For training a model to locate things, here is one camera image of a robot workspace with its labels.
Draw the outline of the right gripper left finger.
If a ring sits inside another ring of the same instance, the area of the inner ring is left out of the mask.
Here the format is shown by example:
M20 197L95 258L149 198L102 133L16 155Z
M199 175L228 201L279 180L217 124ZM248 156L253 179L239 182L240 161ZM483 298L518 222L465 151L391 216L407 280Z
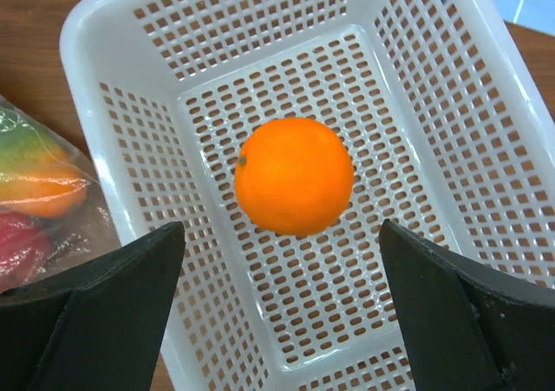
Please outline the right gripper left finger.
M186 246L170 222L1 295L3 390L148 390Z

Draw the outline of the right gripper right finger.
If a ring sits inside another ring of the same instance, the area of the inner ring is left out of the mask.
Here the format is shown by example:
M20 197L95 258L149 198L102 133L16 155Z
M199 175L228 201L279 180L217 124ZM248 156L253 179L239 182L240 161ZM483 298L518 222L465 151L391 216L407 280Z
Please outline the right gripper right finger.
M419 390L552 390L554 291L390 220L380 252Z

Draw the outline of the red fake apple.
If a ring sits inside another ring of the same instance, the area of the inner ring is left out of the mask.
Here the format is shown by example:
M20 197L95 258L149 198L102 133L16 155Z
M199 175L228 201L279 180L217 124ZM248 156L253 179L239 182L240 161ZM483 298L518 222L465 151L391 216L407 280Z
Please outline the red fake apple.
M46 231L33 218L1 213L1 291L27 283L54 248Z

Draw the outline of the clear zip top bag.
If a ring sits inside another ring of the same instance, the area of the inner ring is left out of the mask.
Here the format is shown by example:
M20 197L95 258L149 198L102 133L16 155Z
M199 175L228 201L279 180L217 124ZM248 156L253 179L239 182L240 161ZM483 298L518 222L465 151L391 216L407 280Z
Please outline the clear zip top bag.
M1 289L33 283L118 249L91 161L1 100Z

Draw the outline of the orange fake orange front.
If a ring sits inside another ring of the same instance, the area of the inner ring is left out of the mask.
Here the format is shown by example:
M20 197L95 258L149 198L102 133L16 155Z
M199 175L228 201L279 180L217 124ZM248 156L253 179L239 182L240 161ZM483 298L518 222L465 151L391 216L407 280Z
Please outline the orange fake orange front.
M333 225L349 204L354 167L340 138L303 117L266 122L242 146L238 204L257 226L307 236Z

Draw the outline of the white perforated plastic basket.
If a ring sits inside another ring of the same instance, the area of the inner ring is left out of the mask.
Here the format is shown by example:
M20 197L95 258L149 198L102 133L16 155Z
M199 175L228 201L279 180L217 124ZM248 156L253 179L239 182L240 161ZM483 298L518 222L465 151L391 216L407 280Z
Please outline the white perforated plastic basket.
M180 221L177 390L420 390L465 316L383 224L554 290L554 122L492 0L82 0L62 63L121 242Z

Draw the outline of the green fake apple top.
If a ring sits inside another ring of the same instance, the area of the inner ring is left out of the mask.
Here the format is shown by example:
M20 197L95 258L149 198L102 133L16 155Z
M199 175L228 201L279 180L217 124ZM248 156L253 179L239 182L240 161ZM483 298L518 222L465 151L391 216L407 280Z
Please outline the green fake apple top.
M1 108L1 171L65 161L69 153L53 134L20 111Z

